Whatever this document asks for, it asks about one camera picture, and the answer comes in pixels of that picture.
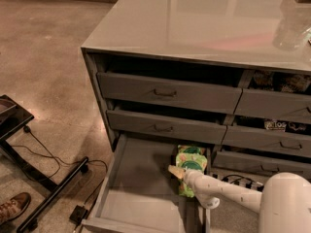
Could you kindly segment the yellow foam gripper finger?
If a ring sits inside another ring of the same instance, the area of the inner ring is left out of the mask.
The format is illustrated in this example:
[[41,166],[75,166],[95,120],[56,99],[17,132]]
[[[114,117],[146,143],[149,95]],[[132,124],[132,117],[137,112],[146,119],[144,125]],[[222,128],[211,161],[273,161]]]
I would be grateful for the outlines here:
[[174,165],[169,165],[168,171],[180,180],[182,180],[184,178],[185,173],[186,173],[185,169],[174,166]]

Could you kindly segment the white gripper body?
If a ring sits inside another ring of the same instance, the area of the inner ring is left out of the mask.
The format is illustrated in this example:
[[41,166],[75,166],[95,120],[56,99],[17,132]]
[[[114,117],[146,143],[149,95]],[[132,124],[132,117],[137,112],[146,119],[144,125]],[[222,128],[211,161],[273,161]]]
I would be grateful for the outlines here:
[[184,182],[191,188],[196,199],[204,209],[213,210],[220,205],[220,199],[217,197],[217,194],[222,193],[221,189],[225,183],[192,169],[186,171]]

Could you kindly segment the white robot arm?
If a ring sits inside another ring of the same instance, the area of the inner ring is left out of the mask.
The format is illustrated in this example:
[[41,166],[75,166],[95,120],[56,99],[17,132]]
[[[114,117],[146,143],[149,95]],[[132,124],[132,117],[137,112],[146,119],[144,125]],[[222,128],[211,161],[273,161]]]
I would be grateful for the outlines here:
[[257,213],[259,233],[311,233],[311,183],[297,174],[278,173],[257,191],[198,170],[169,165],[168,171],[193,191],[205,209],[216,209],[220,194]]

